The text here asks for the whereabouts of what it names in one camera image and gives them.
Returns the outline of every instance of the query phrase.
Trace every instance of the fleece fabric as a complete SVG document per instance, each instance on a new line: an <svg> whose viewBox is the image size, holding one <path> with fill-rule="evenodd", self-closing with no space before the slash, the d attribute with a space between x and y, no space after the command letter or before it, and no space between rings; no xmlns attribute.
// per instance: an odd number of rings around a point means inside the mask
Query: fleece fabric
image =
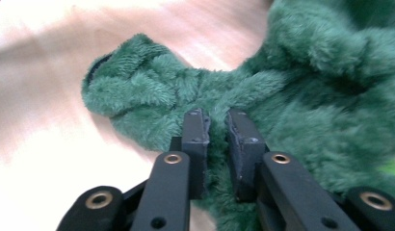
<svg viewBox="0 0 395 231"><path fill-rule="evenodd" d="M275 0L258 52L232 71L184 65L136 35L97 59L83 81L88 109L123 135L166 151L183 115L211 118L201 205L218 230L259 230L253 204L235 202L224 119L244 110L271 150L291 153L321 186L371 186L395 197L395 0Z"/></svg>

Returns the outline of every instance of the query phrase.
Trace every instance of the metal rivet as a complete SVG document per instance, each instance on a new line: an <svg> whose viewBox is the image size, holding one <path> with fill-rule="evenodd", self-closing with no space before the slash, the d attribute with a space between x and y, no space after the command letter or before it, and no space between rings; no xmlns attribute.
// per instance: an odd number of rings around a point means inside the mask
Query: metal rivet
<svg viewBox="0 0 395 231"><path fill-rule="evenodd" d="M282 155L282 154L276 154L276 155L272 156L272 159L276 163L279 163L282 165L290 163L290 158L285 155Z"/></svg>
<svg viewBox="0 0 395 231"><path fill-rule="evenodd" d="M380 194L374 192L363 192L359 196L363 202L367 205L383 211L390 211L392 210L392 203L386 199L385 197L381 196Z"/></svg>
<svg viewBox="0 0 395 231"><path fill-rule="evenodd" d="M95 192L86 200L89 209L101 209L113 201L113 195L108 191Z"/></svg>
<svg viewBox="0 0 395 231"><path fill-rule="evenodd" d="M180 157L177 154L170 154L170 155L166 156L164 160L166 163L173 165L173 164L177 164L177 163L181 162L182 157Z"/></svg>

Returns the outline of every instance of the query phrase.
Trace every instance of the plush material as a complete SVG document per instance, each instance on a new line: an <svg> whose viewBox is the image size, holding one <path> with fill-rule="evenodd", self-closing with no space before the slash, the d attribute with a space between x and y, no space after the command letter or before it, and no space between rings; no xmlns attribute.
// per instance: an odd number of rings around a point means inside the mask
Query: plush material
<svg viewBox="0 0 395 231"><path fill-rule="evenodd" d="M210 193L201 203L219 230L258 230L253 204L231 194L227 110L248 113L271 150L296 156L322 187L395 197L395 0L276 0L268 36L232 71L184 65L145 35L96 60L83 82L89 110L147 149L168 150L183 114L212 119Z"/></svg>

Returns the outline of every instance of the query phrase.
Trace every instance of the wooden floor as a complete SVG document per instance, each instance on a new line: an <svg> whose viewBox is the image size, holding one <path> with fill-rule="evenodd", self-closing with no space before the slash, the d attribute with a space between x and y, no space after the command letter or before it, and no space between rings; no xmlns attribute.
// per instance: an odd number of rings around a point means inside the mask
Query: wooden floor
<svg viewBox="0 0 395 231"><path fill-rule="evenodd" d="M229 70L266 32L267 0L0 2L0 230L55 230L78 195L127 191L157 153L84 107L90 63L135 34L195 67ZM215 230L194 208L191 230Z"/></svg>

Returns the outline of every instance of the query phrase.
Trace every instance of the wood grain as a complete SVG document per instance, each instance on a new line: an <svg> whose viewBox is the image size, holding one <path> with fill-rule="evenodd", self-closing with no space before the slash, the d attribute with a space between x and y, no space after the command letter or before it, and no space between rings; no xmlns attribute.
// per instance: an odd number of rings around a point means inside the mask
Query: wood grain
<svg viewBox="0 0 395 231"><path fill-rule="evenodd" d="M95 186L126 191L157 153L84 107L92 60L138 33L195 67L230 70L266 32L264 0L0 1L0 230L55 230ZM191 230L214 230L193 209Z"/></svg>

